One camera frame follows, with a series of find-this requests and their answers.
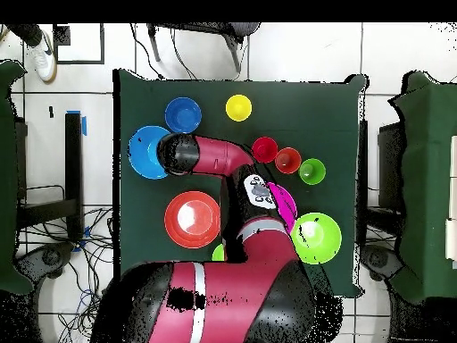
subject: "green cup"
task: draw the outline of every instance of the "green cup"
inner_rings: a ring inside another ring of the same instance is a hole
[[[298,174],[306,184],[313,186],[324,180],[326,174],[325,165],[319,159],[306,159],[300,166]]]

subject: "red cup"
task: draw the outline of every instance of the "red cup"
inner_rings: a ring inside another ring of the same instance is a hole
[[[302,157],[294,148],[284,147],[276,155],[275,164],[282,173],[294,173],[302,164]]]
[[[253,143],[253,157],[260,163],[273,162],[278,153],[278,145],[273,138],[260,137]]]

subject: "yellow cup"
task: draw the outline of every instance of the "yellow cup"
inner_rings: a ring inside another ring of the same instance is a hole
[[[251,115],[251,100],[244,95],[234,95],[225,104],[227,116],[233,121],[244,121]]]

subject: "white stripe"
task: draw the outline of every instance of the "white stripe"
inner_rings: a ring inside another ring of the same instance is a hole
[[[238,233],[239,236],[243,236],[243,242],[245,242],[249,237],[256,234],[258,231],[262,230],[277,230],[282,231],[284,234],[287,234],[284,224],[279,220],[259,220],[249,223]]]
[[[204,284],[204,266],[195,263],[195,293],[206,296],[206,286]],[[204,333],[204,308],[194,310],[194,324],[192,325],[192,337],[190,343],[200,343]]]

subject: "blue bowl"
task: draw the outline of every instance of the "blue bowl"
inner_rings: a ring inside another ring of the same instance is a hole
[[[192,133],[202,120],[198,104],[188,97],[171,100],[165,109],[165,121],[175,133]]]
[[[133,169],[147,179],[167,176],[157,158],[157,145],[162,137],[170,134],[160,126],[144,126],[129,141],[129,160]]]

